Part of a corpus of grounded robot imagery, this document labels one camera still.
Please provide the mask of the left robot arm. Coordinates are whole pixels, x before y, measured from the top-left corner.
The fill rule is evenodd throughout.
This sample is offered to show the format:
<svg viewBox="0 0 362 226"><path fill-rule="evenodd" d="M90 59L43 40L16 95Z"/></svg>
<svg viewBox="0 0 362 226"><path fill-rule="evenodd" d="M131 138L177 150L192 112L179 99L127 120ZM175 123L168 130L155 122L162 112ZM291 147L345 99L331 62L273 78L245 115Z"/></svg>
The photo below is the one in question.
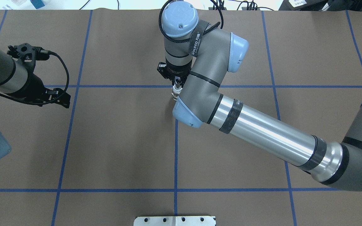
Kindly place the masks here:
<svg viewBox="0 0 362 226"><path fill-rule="evenodd" d="M34 74L36 61L46 61L55 56L62 63L66 73L64 89L48 89ZM9 46L7 52L0 50L0 96L12 101L42 107L58 104L66 109L70 106L69 71L62 58L55 52L29 43ZM11 152L11 146L0 132L0 159Z"/></svg>

